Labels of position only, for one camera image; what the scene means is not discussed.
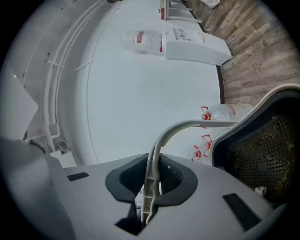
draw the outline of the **white floor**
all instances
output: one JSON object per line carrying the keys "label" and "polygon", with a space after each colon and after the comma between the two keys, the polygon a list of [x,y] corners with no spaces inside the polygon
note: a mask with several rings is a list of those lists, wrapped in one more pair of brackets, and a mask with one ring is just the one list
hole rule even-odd
{"label": "white floor", "polygon": [[[97,40],[87,75],[87,121],[98,163],[149,152],[167,127],[201,119],[201,106],[220,103],[216,66],[136,54],[120,41],[123,30],[162,33],[169,24],[200,30],[197,23],[160,20],[159,1],[124,0],[117,6]],[[191,159],[193,145],[205,134],[202,128],[183,130],[162,152]],[[83,138],[80,147],[87,149],[86,144]]]}

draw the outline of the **wooden floor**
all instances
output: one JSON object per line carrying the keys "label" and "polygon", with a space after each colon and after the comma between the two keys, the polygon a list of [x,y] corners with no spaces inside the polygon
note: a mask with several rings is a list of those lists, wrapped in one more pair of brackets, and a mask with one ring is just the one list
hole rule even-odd
{"label": "wooden floor", "polygon": [[221,0],[210,9],[186,4],[206,31],[226,41],[233,58],[222,67],[225,103],[256,105],[274,87],[300,83],[300,57],[276,16],[255,0]]}

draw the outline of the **white box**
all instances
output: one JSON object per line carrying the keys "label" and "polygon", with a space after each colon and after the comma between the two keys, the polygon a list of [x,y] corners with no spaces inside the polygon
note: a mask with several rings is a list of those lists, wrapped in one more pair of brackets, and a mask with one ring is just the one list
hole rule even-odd
{"label": "white box", "polygon": [[224,40],[176,26],[164,29],[163,50],[167,59],[198,61],[217,66],[232,58]]}

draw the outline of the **white railing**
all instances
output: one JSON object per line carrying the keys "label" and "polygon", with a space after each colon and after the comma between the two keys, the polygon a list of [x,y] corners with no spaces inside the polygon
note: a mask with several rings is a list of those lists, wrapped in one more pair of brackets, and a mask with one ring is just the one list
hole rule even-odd
{"label": "white railing", "polygon": [[103,4],[105,1],[95,2],[77,18],[60,41],[52,60],[48,61],[49,68],[42,90],[41,114],[44,134],[51,151],[55,151],[54,139],[60,136],[60,127],[57,121],[58,92],[64,65],[81,30]]}

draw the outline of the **red label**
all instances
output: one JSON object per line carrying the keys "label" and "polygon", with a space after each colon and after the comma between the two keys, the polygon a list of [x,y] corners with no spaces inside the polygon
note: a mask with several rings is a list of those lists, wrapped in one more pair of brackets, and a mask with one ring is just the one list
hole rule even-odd
{"label": "red label", "polygon": [[228,106],[230,107],[230,109],[231,109],[231,111],[232,111],[233,115],[236,115],[236,111],[235,111],[235,109],[234,109],[233,107],[231,107],[230,105],[228,105]]}
{"label": "red label", "polygon": [[192,157],[192,161],[197,162],[201,158],[201,152],[200,152],[200,150],[197,146],[194,146],[194,148],[195,148],[196,151],[194,152],[194,156]]}
{"label": "red label", "polygon": [[137,43],[141,43],[142,42],[143,34],[144,34],[144,32],[139,32],[139,34],[137,35],[137,39],[136,39]]}
{"label": "red label", "polygon": [[164,7],[160,8],[160,17],[161,17],[161,20],[165,19],[165,8]]}

